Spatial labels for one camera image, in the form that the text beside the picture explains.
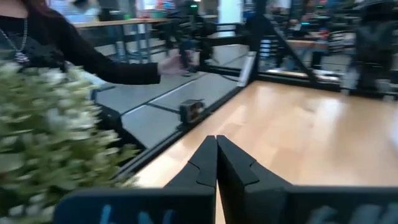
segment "desk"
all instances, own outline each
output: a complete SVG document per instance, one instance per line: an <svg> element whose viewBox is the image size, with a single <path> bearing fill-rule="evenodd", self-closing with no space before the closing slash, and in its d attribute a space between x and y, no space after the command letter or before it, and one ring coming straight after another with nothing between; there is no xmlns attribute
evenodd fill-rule
<svg viewBox="0 0 398 224"><path fill-rule="evenodd" d="M277 74L277 75L284 75L286 77L305 77L305 78L308 77L307 74L302 73L302 72L290 72L290 71L283 71L283 70L279 70L279 69L268 69L266 72ZM319 78L319 80L323 81L323 82L339 82L339 80L340 80L337 77L328 76L328 75L332 74L333 72L330 72L330 74L324 74L321 72L321 70L314 69L314 73L317 76L317 78Z"/></svg>
<svg viewBox="0 0 398 224"><path fill-rule="evenodd" d="M163 187L207 135L222 134L294 184L398 185L393 103L254 82L137 173ZM224 224L217 195L216 224Z"/></svg>
<svg viewBox="0 0 398 224"><path fill-rule="evenodd" d="M311 40L288 40L289 45L295 49L317 49L321 51L328 50L328 43L326 41L311 41Z"/></svg>
<svg viewBox="0 0 398 224"><path fill-rule="evenodd" d="M217 16L209 15L203 16L205 19L215 19ZM121 21L94 21L94 22L77 22L73 25L76 28L87 27L101 27L101 26L117 26L117 25L131 25L131 24L151 24L155 22L166 22L168 19L127 19Z"/></svg>
<svg viewBox="0 0 398 224"><path fill-rule="evenodd" d="M205 19L214 19L217 16L203 16ZM138 32L138 24L144 25L144 35L145 35L145 42L146 42L146 58L148 62L151 62L151 52L149 47L149 39L150 39L150 29L148 28L149 24L156 23L156 22L166 22L168 19L127 19L127 20L120 20L120 21L93 21L93 22L77 22L73 25L78 29L84 28L92 28L92 27L107 27L113 26L115 33L121 34L117 35L115 40L115 48L118 53L118 60L123 62L129 62L130 59L135 58L132 53L128 51L125 39L125 32L124 32L124 25L134 25L134 29L136 33ZM139 63L142 63L142 48L141 48L141 38L136 36L136 44L137 44L137 57Z"/></svg>

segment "green plant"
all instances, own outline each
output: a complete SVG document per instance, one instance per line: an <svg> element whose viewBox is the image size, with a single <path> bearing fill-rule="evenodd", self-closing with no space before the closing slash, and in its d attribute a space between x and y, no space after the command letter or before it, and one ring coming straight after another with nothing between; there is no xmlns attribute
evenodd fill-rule
<svg viewBox="0 0 398 224"><path fill-rule="evenodd" d="M120 187L118 164L133 146L109 148L113 131L96 128L95 88L79 68L29 68L0 62L0 218L50 223L54 206L84 187Z"/></svg>

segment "computer monitor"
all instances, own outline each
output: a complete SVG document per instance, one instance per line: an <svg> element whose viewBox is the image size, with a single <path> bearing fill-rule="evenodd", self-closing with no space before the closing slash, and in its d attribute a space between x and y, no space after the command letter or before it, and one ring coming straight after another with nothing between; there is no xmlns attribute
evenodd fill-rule
<svg viewBox="0 0 398 224"><path fill-rule="evenodd" d="M98 0L98 4L102 9L108 9L110 11L120 10L117 0Z"/></svg>

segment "black top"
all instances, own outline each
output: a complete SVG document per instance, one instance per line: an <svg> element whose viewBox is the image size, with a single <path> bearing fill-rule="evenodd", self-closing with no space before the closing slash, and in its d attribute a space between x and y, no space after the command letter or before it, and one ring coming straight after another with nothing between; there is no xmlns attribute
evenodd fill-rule
<svg viewBox="0 0 398 224"><path fill-rule="evenodd" d="M156 63L114 62L97 52L59 13L54 11L53 14L50 17L29 12L27 40L22 51L30 60L26 67L60 68L65 71L65 62L69 61L111 83L145 85L160 82ZM0 16L0 28L19 49L24 19ZM0 59L15 59L15 50L1 33Z"/></svg>

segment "hand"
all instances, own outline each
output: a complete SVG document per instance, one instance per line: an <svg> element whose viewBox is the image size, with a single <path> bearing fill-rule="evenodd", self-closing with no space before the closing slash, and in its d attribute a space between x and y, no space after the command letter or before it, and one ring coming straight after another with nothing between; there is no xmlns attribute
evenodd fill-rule
<svg viewBox="0 0 398 224"><path fill-rule="evenodd" d="M303 16L303 19L302 19L302 20L303 20L304 22L307 22L308 20L311 19L312 16L313 16L312 13L308 13L308 14L306 14L306 15Z"/></svg>
<svg viewBox="0 0 398 224"><path fill-rule="evenodd" d="M291 19L290 20L290 24L292 24L292 25L295 25L295 24L297 24L299 21L298 20L296 20L296 19Z"/></svg>
<svg viewBox="0 0 398 224"><path fill-rule="evenodd" d="M157 64L157 71L159 75L185 75L188 74L188 70L183 69L181 63L181 55L173 55Z"/></svg>

